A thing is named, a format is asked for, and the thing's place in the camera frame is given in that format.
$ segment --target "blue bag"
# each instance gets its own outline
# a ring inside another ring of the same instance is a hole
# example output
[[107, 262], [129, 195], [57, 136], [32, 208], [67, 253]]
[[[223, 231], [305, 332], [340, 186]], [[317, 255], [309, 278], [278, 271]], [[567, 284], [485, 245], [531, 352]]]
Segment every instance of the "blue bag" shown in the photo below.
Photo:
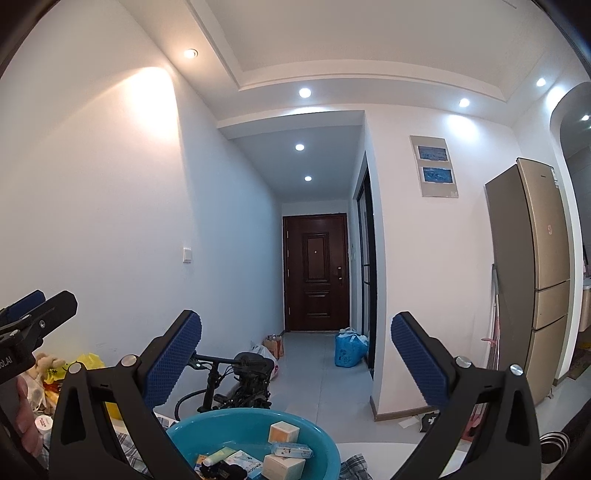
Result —
[[335, 337], [335, 365], [354, 367], [368, 352], [368, 338], [352, 328], [346, 328]]

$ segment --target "light switch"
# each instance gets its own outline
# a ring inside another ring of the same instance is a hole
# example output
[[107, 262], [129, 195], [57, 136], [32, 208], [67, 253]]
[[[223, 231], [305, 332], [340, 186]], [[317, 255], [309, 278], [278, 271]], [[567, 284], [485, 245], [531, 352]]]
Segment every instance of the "light switch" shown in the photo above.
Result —
[[193, 261], [193, 251], [190, 248], [183, 248], [183, 263], [191, 263]]

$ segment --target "yellow plastic bag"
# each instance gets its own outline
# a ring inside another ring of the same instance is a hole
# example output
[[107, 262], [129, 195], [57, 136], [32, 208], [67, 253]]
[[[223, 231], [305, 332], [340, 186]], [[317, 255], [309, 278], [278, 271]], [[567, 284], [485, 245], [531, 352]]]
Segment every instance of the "yellow plastic bag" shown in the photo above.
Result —
[[[81, 364], [83, 364], [87, 370], [94, 370], [95, 368], [105, 367], [105, 363], [95, 353], [83, 353], [76, 359], [76, 362], [80, 362]], [[63, 367], [60, 368], [48, 369], [45, 383], [52, 384], [53, 382], [56, 382], [58, 380], [64, 380], [64, 378], [66, 377], [66, 372], [68, 371], [68, 367], [73, 363], [74, 362], [65, 364]]]
[[[81, 364], [83, 364], [87, 370], [94, 370], [95, 368], [104, 368], [105, 367], [105, 363], [95, 353], [83, 353], [82, 355], [80, 355], [76, 359], [76, 362], [80, 362]], [[65, 364], [63, 367], [60, 367], [60, 368], [49, 369], [47, 371], [47, 379], [45, 380], [45, 383], [51, 384], [51, 383], [58, 381], [58, 380], [64, 380], [64, 378], [66, 377], [66, 372], [68, 370], [68, 367], [72, 363], [74, 363], [74, 362], [71, 362], [69, 364]], [[109, 412], [109, 415], [111, 416], [111, 418], [117, 419], [117, 420], [122, 420], [121, 413], [119, 412], [119, 408], [117, 407], [116, 403], [105, 402], [105, 404], [106, 404], [107, 411]]]

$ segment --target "metal screw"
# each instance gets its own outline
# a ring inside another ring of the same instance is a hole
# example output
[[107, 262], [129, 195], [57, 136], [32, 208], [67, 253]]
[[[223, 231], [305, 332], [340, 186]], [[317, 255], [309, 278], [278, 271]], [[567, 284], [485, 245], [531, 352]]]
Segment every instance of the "metal screw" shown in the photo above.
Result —
[[465, 356], [457, 356], [456, 365], [460, 368], [469, 368], [472, 366], [472, 361]]
[[523, 369], [517, 364], [511, 365], [509, 369], [511, 370], [511, 373], [517, 377], [523, 375]]
[[137, 360], [138, 358], [135, 355], [125, 355], [121, 359], [121, 365], [123, 365], [124, 367], [131, 367], [135, 365]]
[[80, 370], [82, 370], [82, 366], [81, 366], [81, 365], [80, 365], [78, 362], [76, 362], [76, 363], [74, 363], [74, 364], [71, 364], [71, 365], [68, 367], [68, 371], [69, 371], [71, 374], [76, 374], [76, 373], [78, 373]]

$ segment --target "glass sliding door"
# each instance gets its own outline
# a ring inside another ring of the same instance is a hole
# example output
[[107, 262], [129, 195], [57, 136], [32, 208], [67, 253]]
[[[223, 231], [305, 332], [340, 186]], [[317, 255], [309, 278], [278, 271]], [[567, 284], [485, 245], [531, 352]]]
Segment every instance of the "glass sliding door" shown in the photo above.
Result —
[[375, 261], [374, 204], [371, 196], [369, 172], [365, 173], [357, 195], [357, 208], [359, 213], [359, 237], [361, 239], [361, 330], [369, 339], [369, 352], [366, 362], [373, 376], [378, 290]]

